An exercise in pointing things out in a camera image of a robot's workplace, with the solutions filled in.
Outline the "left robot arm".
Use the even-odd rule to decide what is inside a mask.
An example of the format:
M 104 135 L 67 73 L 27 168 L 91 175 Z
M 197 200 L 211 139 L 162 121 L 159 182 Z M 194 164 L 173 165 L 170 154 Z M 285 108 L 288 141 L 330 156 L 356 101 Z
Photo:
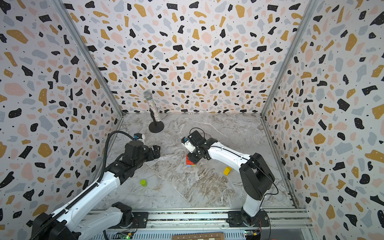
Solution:
M 84 217 L 109 193 L 116 190 L 144 163 L 160 158 L 160 146 L 148 147 L 141 141 L 131 141 L 125 151 L 109 164 L 100 180 L 96 180 L 80 195 L 51 214 L 42 213 L 32 226 L 32 240 L 88 240 L 110 227 L 138 228 L 132 208 L 121 202 L 104 212 L 84 220 Z

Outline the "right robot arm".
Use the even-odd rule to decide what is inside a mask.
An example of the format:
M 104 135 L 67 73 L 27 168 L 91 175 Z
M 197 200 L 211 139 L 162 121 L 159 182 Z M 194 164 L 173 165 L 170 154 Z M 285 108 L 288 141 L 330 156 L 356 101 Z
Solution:
M 181 142 L 189 151 L 187 160 L 192 163 L 197 164 L 201 159 L 217 160 L 240 174 L 247 196 L 238 216 L 230 218 L 228 223 L 247 227 L 261 224 L 262 203 L 265 196 L 272 195 L 270 189 L 275 185 L 275 177 L 262 155 L 237 152 L 216 139 L 205 139 L 198 131 L 182 138 Z

